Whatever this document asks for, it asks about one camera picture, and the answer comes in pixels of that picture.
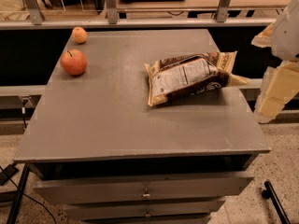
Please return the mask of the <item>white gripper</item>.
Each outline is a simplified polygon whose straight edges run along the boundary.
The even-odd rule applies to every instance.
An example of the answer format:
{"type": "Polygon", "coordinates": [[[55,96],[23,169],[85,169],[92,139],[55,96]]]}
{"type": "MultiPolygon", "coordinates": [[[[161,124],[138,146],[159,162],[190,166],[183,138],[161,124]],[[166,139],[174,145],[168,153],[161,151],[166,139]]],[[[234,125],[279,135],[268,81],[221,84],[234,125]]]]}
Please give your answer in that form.
{"type": "Polygon", "coordinates": [[[288,60],[277,68],[268,67],[263,74],[253,117],[259,123],[268,123],[299,93],[299,0],[291,0],[275,23],[254,36],[251,44],[271,47],[274,56],[288,60]]]}

